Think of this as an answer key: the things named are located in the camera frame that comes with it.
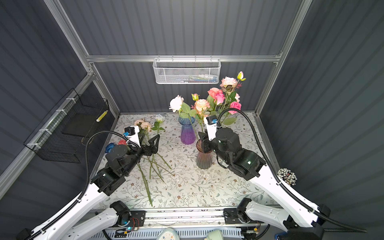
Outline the cream white rose stem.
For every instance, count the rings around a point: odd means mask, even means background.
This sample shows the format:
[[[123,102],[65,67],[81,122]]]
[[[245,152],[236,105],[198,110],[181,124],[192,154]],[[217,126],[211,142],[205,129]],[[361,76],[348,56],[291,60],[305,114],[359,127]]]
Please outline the cream white rose stem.
[[[196,111],[184,102],[184,98],[177,95],[170,101],[169,110],[178,113],[181,118],[195,118]]]

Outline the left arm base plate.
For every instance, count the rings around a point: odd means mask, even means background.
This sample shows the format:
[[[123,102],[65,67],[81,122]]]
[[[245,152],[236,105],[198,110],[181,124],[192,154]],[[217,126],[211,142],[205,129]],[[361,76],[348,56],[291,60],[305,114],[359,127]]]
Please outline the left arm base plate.
[[[146,213],[146,211],[130,211],[129,214],[119,214],[117,215],[117,222],[111,225],[111,227],[130,227],[131,229],[143,227],[146,219]]]

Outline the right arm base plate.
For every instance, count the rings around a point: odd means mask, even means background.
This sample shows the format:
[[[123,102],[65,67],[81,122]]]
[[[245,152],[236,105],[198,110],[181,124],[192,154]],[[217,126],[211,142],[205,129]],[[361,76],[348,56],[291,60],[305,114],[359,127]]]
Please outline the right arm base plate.
[[[227,225],[247,224],[250,221],[248,216],[244,212],[238,211],[237,208],[225,208],[223,210],[223,216]]]

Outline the hot pink rose stem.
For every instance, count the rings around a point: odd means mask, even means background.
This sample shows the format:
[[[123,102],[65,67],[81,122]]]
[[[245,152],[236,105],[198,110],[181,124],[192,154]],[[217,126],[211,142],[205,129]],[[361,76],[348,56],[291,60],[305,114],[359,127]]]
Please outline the hot pink rose stem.
[[[242,107],[242,105],[241,105],[239,102],[232,102],[232,103],[230,104],[230,108],[231,108],[231,109],[241,110],[241,107]],[[229,113],[230,113],[231,115],[234,115],[234,114],[238,113],[238,111],[229,111]]]

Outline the blue purple glass vase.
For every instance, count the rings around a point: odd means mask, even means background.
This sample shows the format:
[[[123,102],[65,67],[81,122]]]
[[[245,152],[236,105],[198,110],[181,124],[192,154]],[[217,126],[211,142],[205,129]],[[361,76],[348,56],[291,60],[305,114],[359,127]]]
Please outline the blue purple glass vase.
[[[196,140],[196,134],[194,131],[193,124],[195,123],[195,118],[181,118],[179,117],[179,123],[182,126],[181,130],[181,141],[185,145],[191,145]]]

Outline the pink grey glass vase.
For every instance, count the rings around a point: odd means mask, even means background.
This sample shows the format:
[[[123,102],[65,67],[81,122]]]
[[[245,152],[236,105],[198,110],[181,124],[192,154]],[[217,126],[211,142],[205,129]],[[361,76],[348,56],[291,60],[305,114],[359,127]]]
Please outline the pink grey glass vase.
[[[196,143],[196,148],[198,151],[196,164],[198,168],[206,170],[209,169],[213,164],[212,152],[204,153],[202,148],[202,141],[198,140]]]

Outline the magenta rose long stem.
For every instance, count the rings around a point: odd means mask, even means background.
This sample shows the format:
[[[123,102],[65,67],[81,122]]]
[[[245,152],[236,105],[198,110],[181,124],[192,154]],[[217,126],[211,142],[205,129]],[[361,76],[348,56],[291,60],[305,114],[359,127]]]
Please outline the magenta rose long stem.
[[[223,92],[218,92],[215,94],[214,99],[216,105],[223,104],[225,102],[225,94]]]

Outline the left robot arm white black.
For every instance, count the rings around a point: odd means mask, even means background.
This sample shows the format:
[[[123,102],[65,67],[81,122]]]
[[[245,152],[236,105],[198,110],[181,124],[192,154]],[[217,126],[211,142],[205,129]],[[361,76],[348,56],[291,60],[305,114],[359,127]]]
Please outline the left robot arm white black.
[[[87,185],[78,196],[48,220],[32,230],[24,229],[18,240],[87,240],[98,232],[113,225],[127,228],[134,222],[130,209],[121,201],[91,219],[79,224],[93,207],[115,192],[140,163],[143,156],[150,157],[159,150],[160,135],[142,145],[138,134],[124,133],[126,144],[117,145],[107,153],[107,164],[93,178],[87,178]]]

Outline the salmon pink rose stem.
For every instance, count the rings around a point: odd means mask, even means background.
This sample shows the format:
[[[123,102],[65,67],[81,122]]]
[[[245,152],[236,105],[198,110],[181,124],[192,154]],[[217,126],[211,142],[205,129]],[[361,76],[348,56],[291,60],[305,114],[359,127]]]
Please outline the salmon pink rose stem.
[[[213,99],[216,99],[218,95],[222,94],[222,90],[218,88],[211,88],[208,90],[209,96],[211,96]]]

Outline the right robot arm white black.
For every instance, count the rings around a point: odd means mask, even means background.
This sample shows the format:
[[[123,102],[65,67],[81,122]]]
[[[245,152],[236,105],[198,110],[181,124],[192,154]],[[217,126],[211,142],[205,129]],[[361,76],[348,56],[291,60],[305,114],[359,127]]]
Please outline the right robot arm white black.
[[[215,152],[227,169],[265,191],[280,207],[274,208],[244,199],[237,208],[242,222],[261,221],[286,232],[289,240],[320,240],[324,228],[319,218],[283,190],[285,182],[275,179],[272,171],[256,153],[242,148],[239,136],[229,128],[215,133],[199,133],[204,152]]]

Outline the peach spray rose stem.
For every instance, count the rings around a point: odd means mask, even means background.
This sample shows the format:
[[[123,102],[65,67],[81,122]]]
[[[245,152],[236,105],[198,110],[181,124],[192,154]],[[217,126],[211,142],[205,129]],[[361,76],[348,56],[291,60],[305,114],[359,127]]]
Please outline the peach spray rose stem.
[[[193,109],[196,111],[195,119],[198,120],[201,127],[201,132],[205,131],[205,118],[210,115],[211,105],[208,100],[200,99],[198,94],[192,94],[192,99],[195,102]]]

